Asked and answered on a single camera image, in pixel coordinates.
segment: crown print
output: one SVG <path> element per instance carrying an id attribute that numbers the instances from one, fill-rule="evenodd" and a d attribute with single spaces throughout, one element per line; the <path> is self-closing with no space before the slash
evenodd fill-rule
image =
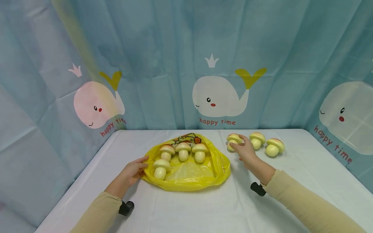
<path id="1" fill-rule="evenodd" d="M 205 60 L 207 61 L 208 65 L 209 65 L 209 68 L 215 68 L 215 64 L 216 64 L 217 61 L 219 61 L 219 58 L 214 60 L 214 55 L 211 54 L 210 59 L 205 57 Z"/>
<path id="2" fill-rule="evenodd" d="M 80 66 L 76 67 L 74 63 L 72 65 L 73 65 L 73 69 L 69 69 L 69 71 L 74 73 L 77 77 L 82 76 L 82 72 L 80 71 Z"/>

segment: hand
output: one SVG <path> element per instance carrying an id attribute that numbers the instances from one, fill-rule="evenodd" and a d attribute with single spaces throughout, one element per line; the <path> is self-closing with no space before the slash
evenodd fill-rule
<path id="1" fill-rule="evenodd" d="M 250 140 L 246 136 L 241 134 L 239 135 L 239 137 L 244 140 L 244 143 L 230 143 L 229 145 L 236 151 L 239 159 L 244 162 L 245 168 L 249 169 L 250 164 L 258 157 Z"/>
<path id="2" fill-rule="evenodd" d="M 129 187 L 136 183 L 136 181 L 138 181 L 145 174 L 144 168 L 146 168 L 148 164 L 143 162 L 145 162 L 148 158 L 149 156 L 145 156 L 130 162 L 119 174 L 119 176 L 123 177 L 124 182 L 126 182 Z"/>
<path id="3" fill-rule="evenodd" d="M 148 158 L 148 156 L 145 156 L 127 164 L 121 173 L 105 189 L 105 192 L 123 199 L 128 188 L 144 175 L 144 168 L 146 168 L 148 164 L 143 162 Z"/>

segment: mushroom cap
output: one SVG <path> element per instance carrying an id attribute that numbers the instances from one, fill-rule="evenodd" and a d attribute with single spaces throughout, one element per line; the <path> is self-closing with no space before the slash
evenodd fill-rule
<path id="1" fill-rule="evenodd" d="M 242 143 L 242 139 L 236 133 L 231 133 L 230 135 L 228 135 L 227 141 L 230 141 L 230 140 L 235 140 L 238 143 Z"/>
<path id="2" fill-rule="evenodd" d="M 209 150 L 207 149 L 207 147 L 204 144 L 198 143 L 198 144 L 194 145 L 194 147 L 192 148 L 192 152 L 196 153 L 198 151 L 202 151 L 202 152 L 207 153 Z"/>
<path id="3" fill-rule="evenodd" d="M 160 149 L 160 152 L 168 152 L 170 154 L 175 154 L 175 148 L 169 144 L 163 145 Z"/>
<path id="4" fill-rule="evenodd" d="M 283 153 L 285 150 L 285 144 L 277 138 L 268 139 L 267 144 L 276 146 L 280 153 Z"/>
<path id="5" fill-rule="evenodd" d="M 180 142 L 177 146 L 176 146 L 176 152 L 179 152 L 179 151 L 182 151 L 182 150 L 186 150 L 186 151 L 190 151 L 191 150 L 191 147 L 188 143 L 186 142 Z"/>
<path id="6" fill-rule="evenodd" d="M 163 159 L 155 161 L 153 163 L 153 167 L 154 168 L 163 167 L 164 169 L 166 169 L 167 172 L 171 171 L 171 164 L 170 164 L 170 162 L 167 161 L 167 160 L 163 160 Z"/>
<path id="7" fill-rule="evenodd" d="M 249 139 L 252 140 L 254 138 L 258 139 L 262 144 L 266 142 L 266 138 L 264 137 L 264 135 L 259 132 L 254 132 L 250 134 Z"/>

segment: white tablecloth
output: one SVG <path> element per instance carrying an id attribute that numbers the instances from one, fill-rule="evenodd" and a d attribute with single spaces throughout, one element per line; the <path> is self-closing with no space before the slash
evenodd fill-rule
<path id="1" fill-rule="evenodd" d="M 258 130 L 279 138 L 286 152 L 260 158 L 285 170 L 304 186 L 344 211 L 367 232 L 373 232 L 373 195 L 307 131 Z M 307 232 L 281 204 L 250 190 L 258 180 L 244 169 L 235 153 L 226 149 L 230 133 L 254 130 L 122 130 L 115 132 L 84 169 L 76 182 L 45 218 L 37 233 L 69 232 L 96 196 L 130 161 L 159 143 L 186 133 L 210 139 L 231 161 L 232 174 L 219 187 L 198 192 L 166 192 L 143 180 L 129 189 L 124 201 L 135 203 L 132 214 L 118 216 L 109 232 Z"/>

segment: black strap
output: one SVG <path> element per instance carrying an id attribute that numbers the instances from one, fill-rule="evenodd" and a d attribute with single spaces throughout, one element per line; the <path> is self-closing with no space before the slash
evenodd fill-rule
<path id="1" fill-rule="evenodd" d="M 259 196 L 264 196 L 267 192 L 263 189 L 262 185 L 258 185 L 257 182 L 251 184 L 250 189 L 256 192 Z"/>
<path id="2" fill-rule="evenodd" d="M 122 201 L 118 213 L 124 216 L 129 216 L 134 208 L 135 204 L 132 201 L 128 201 L 127 203 L 124 203 L 124 201 Z"/>

